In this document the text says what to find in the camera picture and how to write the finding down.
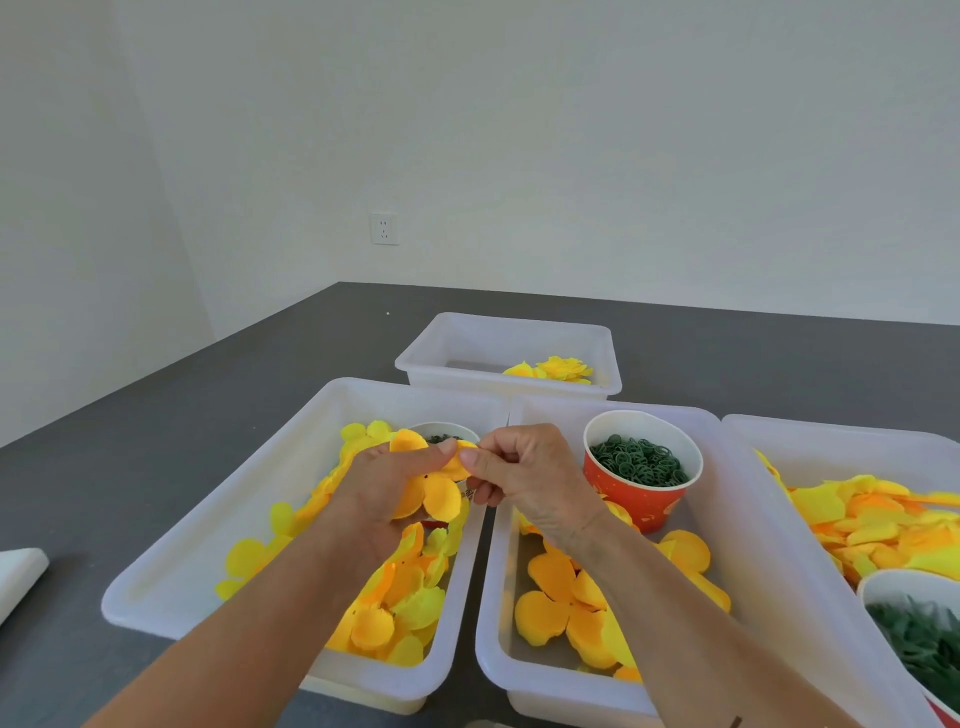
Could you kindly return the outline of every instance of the left hand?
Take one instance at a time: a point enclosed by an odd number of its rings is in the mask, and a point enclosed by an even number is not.
[[[326,518],[346,519],[363,543],[370,547],[377,565],[382,564],[400,543],[403,528],[422,521],[420,509],[410,518],[392,520],[407,480],[438,471],[457,451],[457,441],[444,440],[429,448],[390,452],[390,443],[358,452],[330,504]]]

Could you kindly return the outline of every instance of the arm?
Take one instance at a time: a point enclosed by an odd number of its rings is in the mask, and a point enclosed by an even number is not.
[[[474,499],[506,496],[593,577],[664,725],[859,728],[614,517],[555,426],[503,427],[480,448],[460,454]]]
[[[359,453],[330,504],[261,573],[174,643],[87,728],[272,726],[405,522],[409,477],[439,470],[456,441]]]

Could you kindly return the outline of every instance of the forearm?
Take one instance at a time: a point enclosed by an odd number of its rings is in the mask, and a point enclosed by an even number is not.
[[[626,524],[600,519],[578,542],[571,555],[610,603],[668,728],[858,728]]]
[[[272,726],[378,564],[331,506],[89,728]]]

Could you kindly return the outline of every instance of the fingernail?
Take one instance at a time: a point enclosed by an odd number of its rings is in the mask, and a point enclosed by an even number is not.
[[[444,455],[451,455],[457,449],[457,441],[451,437],[441,442],[437,447]]]

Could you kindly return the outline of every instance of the pile of green rubber bands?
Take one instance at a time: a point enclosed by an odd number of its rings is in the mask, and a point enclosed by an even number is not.
[[[611,435],[590,452],[611,473],[639,485],[670,488],[690,479],[670,448],[649,440]]]

